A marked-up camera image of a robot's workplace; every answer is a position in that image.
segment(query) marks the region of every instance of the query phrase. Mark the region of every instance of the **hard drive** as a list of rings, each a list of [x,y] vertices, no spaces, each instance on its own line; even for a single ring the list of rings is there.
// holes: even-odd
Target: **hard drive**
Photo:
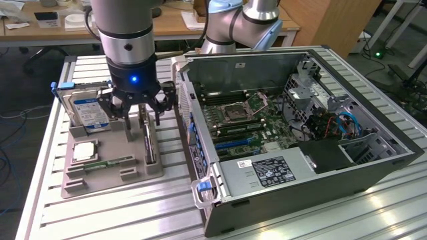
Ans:
[[[73,127],[84,126],[85,132],[97,133],[110,129],[109,118],[96,101],[97,91],[106,89],[105,83],[60,85],[58,99],[65,107]]]

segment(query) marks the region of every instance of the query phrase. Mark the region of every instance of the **blue led light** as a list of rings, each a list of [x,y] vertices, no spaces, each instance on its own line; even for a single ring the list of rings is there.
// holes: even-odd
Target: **blue led light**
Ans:
[[[138,77],[137,76],[130,76],[130,82],[137,83],[138,82]]]

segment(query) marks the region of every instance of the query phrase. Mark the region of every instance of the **wooden cabinet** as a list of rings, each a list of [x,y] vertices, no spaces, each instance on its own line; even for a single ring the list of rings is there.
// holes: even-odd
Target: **wooden cabinet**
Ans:
[[[281,0],[300,25],[293,46],[328,45],[345,58],[381,0]]]

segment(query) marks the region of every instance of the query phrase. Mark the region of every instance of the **motherboard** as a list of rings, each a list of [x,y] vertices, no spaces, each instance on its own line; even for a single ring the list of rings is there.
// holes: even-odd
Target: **motherboard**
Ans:
[[[202,98],[202,115],[220,161],[284,150],[297,142],[276,98],[260,91]]]

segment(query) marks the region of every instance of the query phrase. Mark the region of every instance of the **wooden desk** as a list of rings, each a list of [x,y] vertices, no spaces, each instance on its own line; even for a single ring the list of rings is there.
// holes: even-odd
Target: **wooden desk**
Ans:
[[[192,5],[184,2],[172,2],[160,8],[161,16],[153,19],[154,40],[197,39],[201,31],[190,31],[186,29],[181,18],[182,10],[180,10],[185,9],[190,11]],[[62,9],[65,9],[65,7],[42,7],[38,2],[25,2],[22,11],[32,19],[29,23],[30,26],[12,30],[5,29],[4,36],[0,35],[0,47],[56,46],[98,43],[98,41],[90,37],[86,31],[65,31],[64,17],[61,17],[61,27],[38,28],[33,13],[54,12]],[[290,46],[296,31],[300,29],[300,26],[290,20],[282,8],[280,8],[280,19],[282,20],[280,36],[285,36],[281,45]],[[4,20],[4,24],[10,23],[12,22],[9,19]]]

